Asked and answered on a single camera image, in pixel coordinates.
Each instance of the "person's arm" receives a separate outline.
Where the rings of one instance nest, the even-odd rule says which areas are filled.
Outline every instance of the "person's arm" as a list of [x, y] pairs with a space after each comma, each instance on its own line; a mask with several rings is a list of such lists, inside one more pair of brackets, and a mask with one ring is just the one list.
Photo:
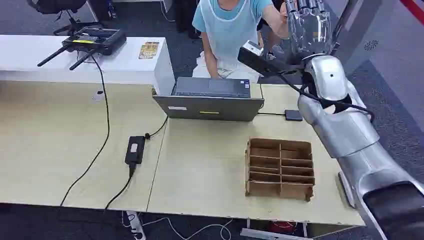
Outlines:
[[287, 23], [286, 4], [283, 2], [278, 11], [274, 5], [269, 4], [263, 8], [262, 17], [271, 27], [272, 31], [280, 38], [289, 37], [289, 25]]
[[206, 32], [200, 34], [201, 41], [203, 42], [204, 61], [206, 62], [207, 71], [211, 78], [219, 79], [217, 58], [212, 53], [211, 45], [209, 44], [209, 38]]

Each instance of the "wooden table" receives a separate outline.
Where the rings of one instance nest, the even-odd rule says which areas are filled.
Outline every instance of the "wooden table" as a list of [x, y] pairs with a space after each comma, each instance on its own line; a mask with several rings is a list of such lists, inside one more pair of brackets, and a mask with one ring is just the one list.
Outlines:
[[[288, 86], [262, 88], [261, 112], [297, 109], [298, 94]], [[0, 202], [60, 204], [105, 140], [105, 101], [92, 98], [98, 90], [101, 85], [93, 83], [0, 81]], [[107, 84], [106, 92], [109, 141], [68, 195], [67, 207], [104, 208], [128, 179], [128, 138], [153, 133], [165, 119], [149, 85]], [[251, 94], [261, 97], [258, 85], [251, 85]], [[245, 196], [249, 137], [311, 143], [316, 185], [310, 202]], [[315, 223], [308, 226], [318, 236], [364, 224], [341, 194], [339, 171], [305, 121], [274, 115], [258, 115], [253, 122], [170, 119], [146, 142], [141, 166], [110, 208]]]
[[[298, 94], [289, 86], [264, 85], [260, 112], [297, 110]], [[259, 87], [252, 84], [252, 96]], [[249, 137], [306, 141], [312, 145], [315, 171], [310, 202], [245, 196], [245, 149]], [[148, 212], [292, 221], [323, 225], [363, 225], [350, 208], [338, 180], [340, 167], [331, 159], [305, 121], [258, 115], [252, 122], [170, 119], [166, 126]]]
[[[88, 167], [107, 134], [100, 84], [0, 81], [0, 202], [58, 206]], [[153, 133], [166, 115], [151, 86], [107, 84], [110, 137], [67, 207], [102, 209], [125, 185], [130, 136]], [[146, 211], [163, 131], [146, 142], [142, 164], [111, 209]]]

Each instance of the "table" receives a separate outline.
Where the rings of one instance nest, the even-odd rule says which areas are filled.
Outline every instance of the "table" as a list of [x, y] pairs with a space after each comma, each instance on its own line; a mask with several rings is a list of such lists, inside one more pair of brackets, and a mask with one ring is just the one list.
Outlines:
[[[260, 97], [259, 87], [252, 84], [251, 88], [252, 97]], [[262, 88], [266, 100], [260, 112], [298, 109], [298, 94], [289, 86]], [[249, 137], [311, 143], [316, 184], [310, 202], [245, 196], [244, 157]], [[147, 211], [341, 225], [342, 229], [363, 225], [358, 212], [341, 195], [339, 171], [337, 161], [305, 121], [269, 115], [258, 115], [253, 122], [170, 119]]]
[[[58, 206], [107, 134], [100, 84], [0, 81], [0, 202]], [[110, 137], [64, 206], [103, 209], [125, 185], [128, 139], [153, 133], [166, 115], [151, 86], [107, 84]], [[146, 142], [142, 164], [111, 209], [147, 210], [163, 131]]]
[[[83, 63], [75, 70], [77, 52], [63, 52], [51, 61], [37, 64], [56, 52], [66, 36], [0, 35], [0, 79], [6, 81], [38, 81], [64, 83], [99, 83], [97, 66]], [[159, 42], [152, 59], [139, 59], [141, 46]], [[126, 43], [111, 56], [101, 56], [98, 63], [105, 83], [150, 84], [158, 94], [169, 95], [175, 83], [174, 72], [164, 37], [127, 37]]]
[[[263, 113], [296, 110], [288, 86], [264, 85]], [[106, 137], [100, 84], [0, 81], [0, 202], [58, 206], [69, 185], [87, 168]], [[107, 84], [110, 138], [64, 206], [102, 209], [128, 179], [129, 136], [152, 133], [165, 114], [150, 85]], [[257, 84], [251, 95], [260, 98]], [[311, 202], [245, 196], [244, 152], [248, 138], [308, 141], [315, 181]], [[340, 168], [306, 122], [258, 115], [253, 122], [169, 119], [146, 142], [143, 162], [113, 210], [308, 224], [310, 236], [363, 225], [337, 179]]]

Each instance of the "robotic arm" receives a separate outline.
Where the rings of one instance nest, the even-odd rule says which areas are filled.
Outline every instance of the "robotic arm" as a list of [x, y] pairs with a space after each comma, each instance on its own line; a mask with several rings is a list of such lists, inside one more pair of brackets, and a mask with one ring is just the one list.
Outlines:
[[[290, 52], [274, 50], [281, 54], [268, 62], [258, 57], [262, 53], [258, 46], [248, 42], [240, 49], [239, 61], [264, 76], [279, 76], [300, 93], [297, 105], [301, 115], [328, 154], [337, 159], [346, 195], [379, 239], [422, 239], [423, 186], [379, 143], [371, 123], [374, 114], [347, 79], [339, 59], [330, 55], [337, 34], [330, 32], [330, 14], [323, 0], [299, 0], [298, 9], [293, 0], [287, 0], [286, 8]], [[300, 72], [302, 88], [284, 77], [293, 72]], [[334, 112], [325, 111], [331, 106], [335, 106]]]

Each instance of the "cable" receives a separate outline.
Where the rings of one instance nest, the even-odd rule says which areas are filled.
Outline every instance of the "cable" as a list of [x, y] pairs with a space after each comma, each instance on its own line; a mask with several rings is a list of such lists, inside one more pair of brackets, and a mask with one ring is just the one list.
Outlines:
[[168, 22], [170, 22], [170, 23], [175, 22], [175, 20], [169, 20], [168, 17], [165, 15], [165, 13], [164, 13], [164, 6], [165, 6], [165, 3], [163, 1], [160, 1], [160, 11], [162, 12], [162, 15], [165, 17], [165, 19]]
[[285, 113], [270, 113], [270, 112], [258, 112], [258, 115], [275, 115], [275, 116], [285, 116]]
[[300, 95], [304, 95], [310, 99], [316, 100], [320, 103], [325, 103], [325, 104], [331, 104], [331, 105], [339, 105], [339, 106], [343, 106], [343, 107], [348, 107], [348, 108], [353, 108], [353, 109], [357, 109], [357, 110], [361, 110], [366, 112], [367, 114], [369, 114], [371, 116], [370, 122], [373, 123], [374, 119], [376, 117], [376, 115], [374, 114], [374, 112], [372, 112], [371, 110], [368, 110], [364, 107], [361, 106], [357, 106], [354, 104], [350, 104], [350, 103], [345, 103], [345, 102], [340, 102], [340, 101], [334, 101], [334, 100], [327, 100], [324, 98], [320, 98], [317, 96], [314, 96], [308, 92], [305, 92], [304, 90], [302, 90], [301, 88], [297, 88], [293, 83], [291, 83], [285, 76], [284, 73], [280, 73], [278, 74], [279, 78], [285, 82], [286, 84], [288, 84], [292, 89], [294, 89], [296, 92], [298, 92]]
[[71, 191], [71, 189], [74, 187], [75, 184], [77, 184], [77, 182], [79, 180], [81, 180], [86, 174], [87, 172], [90, 170], [90, 168], [93, 166], [94, 162], [96, 161], [97, 157], [100, 155], [100, 153], [103, 151], [103, 148], [105, 147], [106, 143], [108, 142], [109, 139], [109, 134], [111, 133], [111, 124], [110, 124], [110, 120], [109, 120], [109, 103], [108, 103], [108, 96], [106, 94], [106, 88], [105, 88], [105, 80], [103, 78], [103, 71], [100, 68], [99, 64], [97, 63], [96, 59], [91, 56], [91, 58], [94, 60], [95, 64], [97, 65], [98, 70], [100, 71], [100, 76], [101, 76], [101, 86], [103, 88], [103, 93], [104, 93], [104, 100], [106, 102], [106, 119], [107, 119], [107, 135], [106, 135], [106, 139], [103, 142], [103, 145], [101, 146], [100, 150], [97, 152], [97, 154], [95, 155], [95, 157], [93, 158], [93, 160], [91, 161], [90, 165], [88, 165], [87, 169], [84, 171], [84, 173], [79, 176], [71, 185], [70, 187], [67, 189], [65, 196], [62, 199], [62, 202], [60, 202], [59, 207], [62, 207], [64, 205], [64, 202], [69, 194], [69, 192]]
[[158, 134], [158, 133], [159, 133], [159, 131], [160, 131], [162, 128], [164, 128], [164, 126], [165, 126], [165, 124], [166, 124], [167, 122], [168, 122], [168, 116], [166, 116], [165, 121], [163, 121], [162, 126], [160, 126], [160, 128], [159, 128], [157, 131], [155, 131], [153, 134], [146, 133], [146, 138], [149, 140], [151, 137], [153, 137], [153, 136], [155, 136], [156, 134]]
[[265, 98], [264, 98], [264, 92], [262, 91], [262, 84], [259, 84], [259, 88], [260, 88], [260, 96], [263, 99], [263, 103], [262, 103], [262, 105], [260, 106], [259, 109], [262, 109], [265, 105]]
[[134, 214], [128, 215], [128, 218], [130, 218], [131, 216], [132, 216], [132, 218], [131, 219], [128, 219], [128, 221], [130, 222], [130, 224], [129, 225], [125, 225], [125, 223], [124, 223], [124, 211], [121, 211], [120, 212], [120, 219], [121, 219], [122, 226], [124, 226], [126, 228], [131, 227], [131, 221], [136, 218], [136, 216]]
[[[97, 58], [99, 59], [100, 57], [100, 53], [98, 52], [97, 53]], [[79, 50], [77, 50], [76, 51], [76, 60], [78, 61], [79, 60], [79, 58], [80, 58], [80, 51]], [[87, 60], [85, 60], [85, 61], [83, 61], [83, 63], [85, 63], [85, 64], [96, 64], [95, 62], [93, 62], [93, 61], [87, 61]]]
[[[187, 237], [187, 238], [183, 237], [181, 234], [179, 234], [179, 233], [177, 232], [177, 230], [175, 230], [175, 228], [174, 228], [174, 226], [172, 225], [172, 222], [171, 222], [171, 220], [169, 219], [169, 217], [163, 217], [163, 218], [160, 218], [160, 219], [155, 220], [155, 221], [147, 222], [147, 223], [144, 223], [142, 226], [147, 226], [147, 225], [150, 225], [150, 224], [154, 224], [154, 223], [160, 222], [160, 221], [162, 221], [162, 220], [168, 220], [168, 223], [169, 223], [169, 226], [171, 227], [171, 229], [172, 229], [172, 230], [174, 231], [174, 233], [175, 233], [175, 234], [177, 234], [177, 235], [178, 235], [178, 237], [180, 237], [182, 240], [189, 240], [189, 239], [191, 239], [192, 237], [194, 237], [196, 234], [198, 234], [198, 233], [200, 233], [201, 231], [203, 231], [203, 230], [205, 230], [205, 229], [207, 229], [207, 228], [210, 228], [210, 227], [221, 227], [221, 231], [219, 232], [219, 234], [220, 234], [220, 236], [221, 236], [221, 239], [222, 239], [222, 240], [231, 240], [231, 232], [230, 232], [230, 230], [227, 228], [227, 225], [228, 225], [228, 224], [230, 224], [230, 223], [233, 221], [233, 219], [232, 219], [232, 218], [231, 218], [231, 220], [230, 220], [230, 221], [228, 221], [228, 222], [227, 222], [226, 224], [224, 224], [224, 225], [221, 225], [221, 224], [211, 224], [211, 225], [204, 226], [204, 227], [202, 227], [200, 230], [196, 231], [195, 233], [193, 233], [191, 236], [189, 236], [189, 237]], [[227, 233], [228, 233], [228, 235], [229, 235], [229, 237], [228, 237], [228, 238], [224, 238], [224, 236], [223, 236], [223, 230], [224, 230], [224, 229], [227, 231]]]
[[292, 224], [291, 224], [290, 222], [288, 222], [288, 221], [285, 221], [284, 223], [288, 224], [288, 226], [280, 226], [280, 225], [277, 225], [275, 221], [273, 221], [273, 222], [272, 222], [272, 224], [274, 224], [275, 226], [277, 226], [277, 227], [279, 227], [279, 228], [282, 228], [282, 229], [286, 229], [286, 228], [295, 228], [295, 227], [298, 225], [298, 223], [297, 223], [297, 222], [296, 222], [294, 225], [292, 225]]
[[108, 210], [109, 206], [115, 201], [115, 199], [117, 199], [124, 191], [125, 189], [128, 187], [128, 185], [131, 182], [131, 179], [133, 178], [134, 172], [136, 171], [136, 164], [130, 164], [129, 165], [129, 177], [128, 180], [126, 181], [125, 185], [123, 186], [123, 188], [106, 204], [106, 206], [104, 207], [103, 210], [103, 214], [105, 214], [106, 210]]

